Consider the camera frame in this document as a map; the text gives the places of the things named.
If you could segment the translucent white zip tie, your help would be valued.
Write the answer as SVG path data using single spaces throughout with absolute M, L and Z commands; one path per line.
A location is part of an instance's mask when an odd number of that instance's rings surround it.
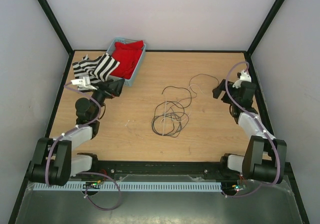
M 162 119 L 162 136 L 165 135 L 165 125 L 166 125 L 166 113 L 167 113 L 167 100 L 165 100 L 164 103 L 164 113 L 163 113 L 163 119 Z

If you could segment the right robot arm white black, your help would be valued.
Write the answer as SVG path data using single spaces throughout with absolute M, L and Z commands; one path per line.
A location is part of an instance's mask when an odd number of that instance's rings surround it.
M 223 79 L 212 90 L 215 99 L 225 91 L 221 100 L 229 104 L 230 115 L 249 138 L 245 155 L 228 154 L 227 161 L 219 165 L 218 172 L 225 179 L 238 171 L 247 179 L 279 184 L 284 176 L 287 144 L 266 129 L 253 107 L 256 87 L 250 81 L 242 81 L 236 87 L 235 83 Z

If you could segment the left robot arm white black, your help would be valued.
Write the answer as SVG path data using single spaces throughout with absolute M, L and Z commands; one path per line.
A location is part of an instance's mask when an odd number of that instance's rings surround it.
M 55 138 L 42 137 L 37 141 L 35 151 L 28 167 L 27 177 L 30 182 L 47 186 L 63 186 L 70 177 L 84 173 L 89 178 L 96 177 L 100 165 L 93 161 L 90 154 L 72 156 L 72 151 L 83 143 L 92 140 L 100 128 L 100 116 L 106 99 L 119 97 L 125 80 L 108 80 L 96 84 L 90 83 L 89 77 L 73 79 L 65 88 L 77 92 L 81 87 L 92 91 L 84 94 L 75 103 L 75 126 Z

